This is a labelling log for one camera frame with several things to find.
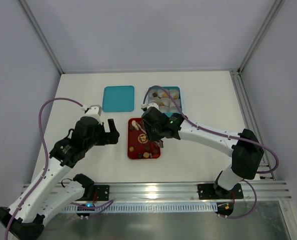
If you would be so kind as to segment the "metal tongs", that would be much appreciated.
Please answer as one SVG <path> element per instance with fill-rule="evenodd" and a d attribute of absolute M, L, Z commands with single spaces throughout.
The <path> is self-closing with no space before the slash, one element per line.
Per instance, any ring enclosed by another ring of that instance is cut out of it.
<path fill-rule="evenodd" d="M 144 133 L 144 134 L 146 134 L 147 136 L 149 136 L 148 134 L 147 134 L 147 132 L 145 131 L 145 129 L 144 128 L 142 128 L 142 125 L 141 124 L 137 124 L 137 126 L 138 126 L 138 128 Z M 164 147 L 164 142 L 162 141 L 162 140 L 158 140 L 158 141 L 154 141 L 161 149 Z"/>

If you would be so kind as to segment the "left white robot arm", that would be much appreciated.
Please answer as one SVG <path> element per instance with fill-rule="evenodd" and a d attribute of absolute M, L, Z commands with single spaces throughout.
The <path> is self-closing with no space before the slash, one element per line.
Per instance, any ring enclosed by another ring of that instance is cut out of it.
<path fill-rule="evenodd" d="M 94 146 L 115 145 L 119 132 L 114 120 L 108 119 L 109 131 L 91 116 L 83 116 L 68 135 L 57 141 L 46 153 L 46 162 L 39 175 L 9 207 L 0 207 L 0 222 L 19 240 L 36 240 L 48 222 L 63 208 L 80 199 L 92 199 L 95 183 L 79 173 L 54 196 L 57 183 L 82 160 Z"/>

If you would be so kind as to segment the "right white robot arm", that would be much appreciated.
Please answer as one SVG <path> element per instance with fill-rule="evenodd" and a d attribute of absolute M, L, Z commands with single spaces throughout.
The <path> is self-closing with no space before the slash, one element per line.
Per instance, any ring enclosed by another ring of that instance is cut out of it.
<path fill-rule="evenodd" d="M 251 130 L 219 131 L 189 122 L 180 113 L 167 116 L 154 106 L 145 107 L 141 118 L 151 142 L 158 142 L 163 138 L 191 141 L 231 157 L 231 164 L 219 173 L 213 184 L 214 192 L 219 198 L 230 198 L 236 184 L 255 178 L 264 150 Z"/>

